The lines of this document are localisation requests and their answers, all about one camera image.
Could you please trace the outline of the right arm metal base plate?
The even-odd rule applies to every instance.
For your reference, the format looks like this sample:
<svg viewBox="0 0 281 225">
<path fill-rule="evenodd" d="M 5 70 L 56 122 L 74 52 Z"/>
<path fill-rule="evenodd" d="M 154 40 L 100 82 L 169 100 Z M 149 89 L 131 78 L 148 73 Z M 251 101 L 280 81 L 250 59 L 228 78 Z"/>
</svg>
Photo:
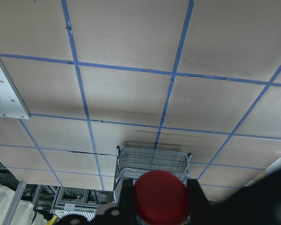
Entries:
<svg viewBox="0 0 281 225">
<path fill-rule="evenodd" d="M 30 119 L 30 112 L 0 59 L 0 117 Z"/>
</svg>

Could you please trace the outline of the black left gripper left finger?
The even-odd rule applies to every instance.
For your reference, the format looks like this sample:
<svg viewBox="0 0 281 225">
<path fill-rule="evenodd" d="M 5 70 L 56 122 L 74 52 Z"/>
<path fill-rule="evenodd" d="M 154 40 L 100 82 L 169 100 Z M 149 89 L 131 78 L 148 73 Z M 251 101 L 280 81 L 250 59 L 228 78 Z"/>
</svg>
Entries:
<svg viewBox="0 0 281 225">
<path fill-rule="evenodd" d="M 133 180 L 124 179 L 117 205 L 107 206 L 103 214 L 93 220 L 94 225 L 136 225 L 136 213 L 133 200 Z"/>
</svg>

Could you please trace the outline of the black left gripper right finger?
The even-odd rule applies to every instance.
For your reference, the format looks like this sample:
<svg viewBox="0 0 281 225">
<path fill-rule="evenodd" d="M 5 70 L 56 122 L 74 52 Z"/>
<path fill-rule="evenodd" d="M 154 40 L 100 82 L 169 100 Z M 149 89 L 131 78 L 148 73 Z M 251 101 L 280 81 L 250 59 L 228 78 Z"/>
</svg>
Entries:
<svg viewBox="0 0 281 225">
<path fill-rule="evenodd" d="M 189 225 L 214 225 L 214 205 L 206 198 L 196 179 L 187 180 L 188 203 L 190 206 Z"/>
</svg>

